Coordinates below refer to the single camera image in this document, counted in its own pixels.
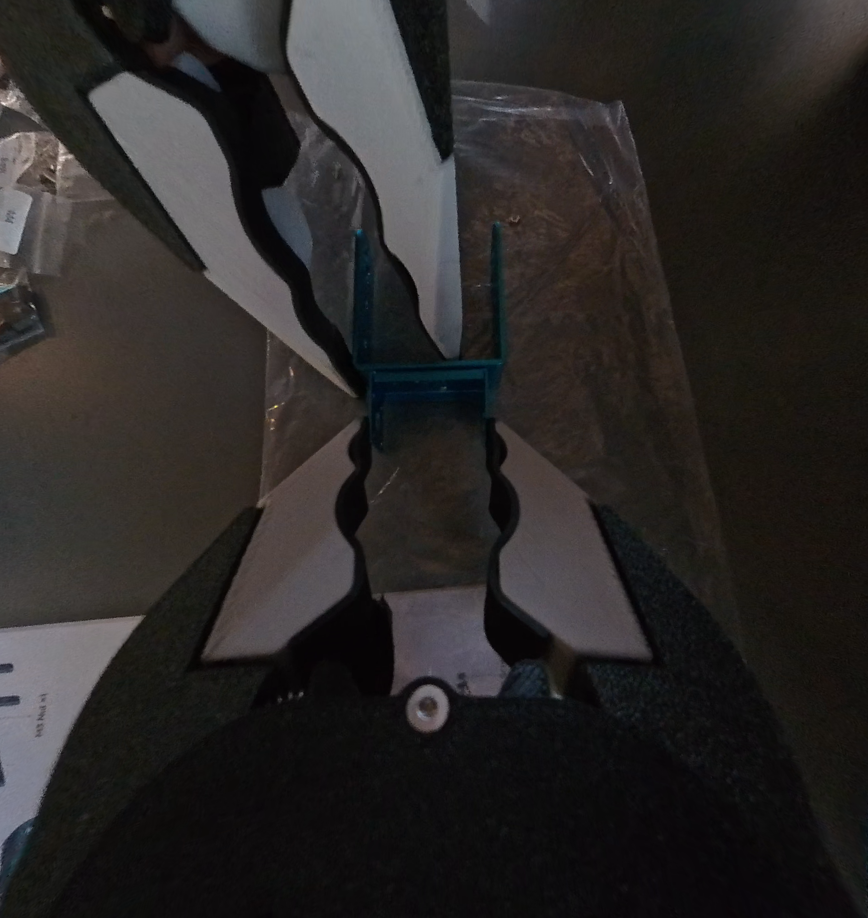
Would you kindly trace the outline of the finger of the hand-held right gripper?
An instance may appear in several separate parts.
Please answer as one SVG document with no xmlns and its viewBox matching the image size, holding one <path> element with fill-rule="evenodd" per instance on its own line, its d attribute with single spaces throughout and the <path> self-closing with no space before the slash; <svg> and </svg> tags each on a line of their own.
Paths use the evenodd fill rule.
<svg viewBox="0 0 868 918">
<path fill-rule="evenodd" d="M 393 4 L 291 2 L 285 50 L 309 108 L 363 168 L 382 243 L 413 282 L 429 337 L 444 357 L 459 357 L 455 162 L 435 142 Z"/>
<path fill-rule="evenodd" d="M 217 94 L 183 74 L 122 71 L 88 101 L 189 245 L 204 276 L 349 396 L 365 384 L 317 304 L 304 260 L 277 231 Z"/>
</svg>

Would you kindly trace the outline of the blue metal bracket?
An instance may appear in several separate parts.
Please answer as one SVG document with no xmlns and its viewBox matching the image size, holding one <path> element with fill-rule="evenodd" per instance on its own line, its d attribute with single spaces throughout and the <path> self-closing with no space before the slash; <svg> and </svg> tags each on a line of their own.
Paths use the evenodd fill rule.
<svg viewBox="0 0 868 918">
<path fill-rule="evenodd" d="M 489 294 L 494 353 L 481 359 L 437 362 L 384 362 L 372 359 L 374 265 L 363 230 L 354 233 L 352 285 L 352 360 L 366 384 L 369 436 L 374 448 L 384 443 L 384 409 L 396 404 L 465 402 L 492 418 L 508 356 L 504 227 L 495 222 L 490 239 Z"/>
</svg>

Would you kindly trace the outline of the white instruction manual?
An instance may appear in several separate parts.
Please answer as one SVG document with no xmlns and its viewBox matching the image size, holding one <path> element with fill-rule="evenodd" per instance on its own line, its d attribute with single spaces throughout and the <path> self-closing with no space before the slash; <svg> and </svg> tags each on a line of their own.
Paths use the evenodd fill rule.
<svg viewBox="0 0 868 918">
<path fill-rule="evenodd" d="M 393 693 L 421 677 L 495 696 L 509 667 L 486 640 L 486 588 L 390 592 Z M 92 689 L 141 617 L 0 629 L 0 878 L 31 829 Z"/>
</svg>

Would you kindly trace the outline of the grey desk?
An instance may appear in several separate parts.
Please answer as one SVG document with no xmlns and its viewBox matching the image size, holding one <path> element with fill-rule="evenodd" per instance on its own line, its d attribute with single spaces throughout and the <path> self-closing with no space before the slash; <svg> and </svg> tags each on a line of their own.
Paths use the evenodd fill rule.
<svg viewBox="0 0 868 918">
<path fill-rule="evenodd" d="M 868 2 L 451 2 L 460 79 L 624 102 L 744 648 L 868 786 Z M 254 500 L 260 327 L 124 213 L 0 364 L 0 625 L 143 612 Z"/>
</svg>

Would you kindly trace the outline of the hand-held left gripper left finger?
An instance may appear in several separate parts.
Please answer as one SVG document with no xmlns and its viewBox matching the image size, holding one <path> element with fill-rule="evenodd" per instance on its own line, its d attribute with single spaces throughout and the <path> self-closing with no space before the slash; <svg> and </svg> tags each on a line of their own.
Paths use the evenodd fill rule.
<svg viewBox="0 0 868 918">
<path fill-rule="evenodd" d="M 260 502 L 202 660 L 275 656 L 357 599 L 371 459 L 369 423 L 353 420 Z"/>
</svg>

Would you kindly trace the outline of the clear plastic bag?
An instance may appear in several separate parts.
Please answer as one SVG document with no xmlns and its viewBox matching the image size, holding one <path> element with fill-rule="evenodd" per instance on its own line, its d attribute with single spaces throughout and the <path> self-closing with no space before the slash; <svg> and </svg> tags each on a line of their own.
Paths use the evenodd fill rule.
<svg viewBox="0 0 868 918">
<path fill-rule="evenodd" d="M 497 419 L 611 507 L 738 636 L 716 503 L 625 109 L 453 85 L 463 358 L 492 354 L 490 233 L 504 229 Z M 359 529 L 374 593 L 486 582 L 497 525 L 472 405 L 388 407 Z"/>
</svg>

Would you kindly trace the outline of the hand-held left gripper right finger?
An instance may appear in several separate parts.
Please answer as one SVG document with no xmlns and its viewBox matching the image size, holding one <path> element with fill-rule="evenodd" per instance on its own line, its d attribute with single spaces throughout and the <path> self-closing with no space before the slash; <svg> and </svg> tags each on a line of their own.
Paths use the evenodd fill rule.
<svg viewBox="0 0 868 918">
<path fill-rule="evenodd" d="M 646 665 L 653 645 L 586 493 L 501 421 L 486 426 L 484 630 L 510 669 L 539 667 L 547 692 L 595 699 L 593 663 Z"/>
</svg>

